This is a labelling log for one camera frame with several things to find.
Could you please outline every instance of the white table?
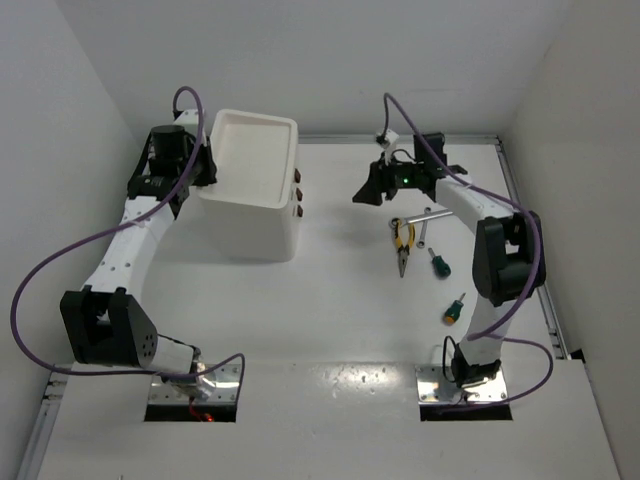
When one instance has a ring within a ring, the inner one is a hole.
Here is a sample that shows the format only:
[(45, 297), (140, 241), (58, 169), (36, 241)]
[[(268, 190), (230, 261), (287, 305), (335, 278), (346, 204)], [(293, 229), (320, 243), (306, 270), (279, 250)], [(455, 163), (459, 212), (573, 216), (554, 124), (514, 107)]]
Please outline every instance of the white table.
[[(494, 145), (447, 151), (477, 184), (507, 194)], [(387, 222), (430, 201), (400, 192), (382, 207), (352, 204), (378, 156), (376, 145), (300, 146), (305, 213), (285, 264), (219, 256), (198, 201), (187, 202), (150, 268), (143, 306), (159, 332), (199, 346), (208, 361), (247, 355), (237, 423), (145, 423), (148, 378), (73, 378), (38, 478), (618, 478), (579, 361), (557, 362), (547, 386), (514, 403), (513, 421), (420, 422), (413, 365), (438, 362), (443, 337), (466, 331), (473, 236), (454, 217), (430, 223), (427, 245), (453, 274), (436, 279), (426, 250), (414, 248), (400, 279)], [(462, 317), (448, 327), (442, 313), (463, 292)], [(537, 297), (510, 334), (551, 347)], [(546, 371), (536, 349), (503, 353), (512, 394)]]

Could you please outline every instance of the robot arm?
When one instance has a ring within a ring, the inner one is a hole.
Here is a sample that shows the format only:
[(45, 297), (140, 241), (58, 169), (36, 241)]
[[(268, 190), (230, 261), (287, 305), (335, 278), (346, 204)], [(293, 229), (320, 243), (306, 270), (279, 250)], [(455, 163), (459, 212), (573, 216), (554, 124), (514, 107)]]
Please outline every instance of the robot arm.
[[(172, 125), (151, 130), (127, 185), (123, 223), (159, 205), (183, 173), (195, 146), (198, 114), (186, 110), (176, 117)], [(62, 297), (60, 311), (78, 362), (191, 373), (199, 350), (159, 335), (140, 300), (158, 244), (178, 217), (189, 186), (216, 182), (211, 146), (203, 139), (180, 193), (145, 221), (117, 232), (83, 287)]]
[[(442, 151), (443, 136), (425, 135), (424, 138), (446, 163), (447, 157)], [(475, 234), (473, 280), (479, 293), (478, 301), (469, 329), (456, 345), (451, 370), (459, 387), (482, 382), (493, 378), (500, 368), (500, 350), (510, 321), (491, 335), (475, 338), (474, 334), (495, 324), (522, 293), (533, 263), (533, 232), (524, 217), (511, 207), (445, 176), (417, 138), (414, 139), (414, 147), (415, 163), (388, 161), (388, 152), (373, 162), (367, 183), (353, 201), (381, 205), (382, 193), (391, 200), (399, 189), (417, 188), (434, 202), (451, 210)], [(450, 168), (463, 180), (472, 183), (462, 167)], [(541, 231), (538, 216), (531, 213)], [(517, 246), (517, 252), (507, 253), (507, 243)], [(542, 255), (534, 287), (542, 285), (545, 277)]]

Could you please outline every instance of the pliers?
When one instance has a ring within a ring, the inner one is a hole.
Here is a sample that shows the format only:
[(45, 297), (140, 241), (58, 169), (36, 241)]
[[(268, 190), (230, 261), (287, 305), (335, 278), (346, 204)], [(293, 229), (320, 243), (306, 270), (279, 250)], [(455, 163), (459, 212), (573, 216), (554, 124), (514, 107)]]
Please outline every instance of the pliers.
[(400, 278), (404, 278), (404, 271), (407, 269), (407, 260), (409, 259), (409, 253), (411, 253), (411, 248), (416, 240), (416, 228), (412, 223), (408, 225), (409, 227), (409, 241), (405, 245), (400, 237), (400, 228), (402, 227), (402, 220), (399, 218), (394, 218), (392, 220), (393, 228), (393, 239), (396, 244), (396, 248), (398, 249), (398, 269), (400, 270)]

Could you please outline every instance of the green screwdriver handle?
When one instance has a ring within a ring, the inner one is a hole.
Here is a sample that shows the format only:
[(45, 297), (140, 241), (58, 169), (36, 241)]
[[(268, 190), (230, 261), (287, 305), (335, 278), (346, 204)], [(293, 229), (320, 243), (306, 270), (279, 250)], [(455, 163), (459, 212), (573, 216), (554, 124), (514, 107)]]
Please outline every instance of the green screwdriver handle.
[(438, 277), (447, 278), (451, 275), (451, 267), (440, 255), (436, 255), (432, 248), (429, 248), (429, 255), (431, 255), (431, 264), (433, 265)]

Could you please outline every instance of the screwdriver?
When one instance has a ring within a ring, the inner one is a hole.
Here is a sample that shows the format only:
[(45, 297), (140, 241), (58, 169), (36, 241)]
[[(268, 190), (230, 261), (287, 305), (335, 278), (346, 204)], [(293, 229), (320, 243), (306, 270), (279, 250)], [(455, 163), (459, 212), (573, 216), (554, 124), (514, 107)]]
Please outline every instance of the screwdriver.
[(436, 271), (436, 275), (440, 278), (447, 278), (451, 275), (451, 267), (445, 262), (440, 255), (436, 255), (433, 252), (433, 248), (429, 248), (429, 255), (431, 255), (431, 264)]
[(447, 308), (447, 311), (444, 312), (444, 321), (449, 325), (453, 325), (460, 318), (460, 310), (464, 307), (462, 300), (464, 300), (465, 295), (466, 293), (463, 293), (460, 296), (460, 300), (455, 300), (451, 306)]

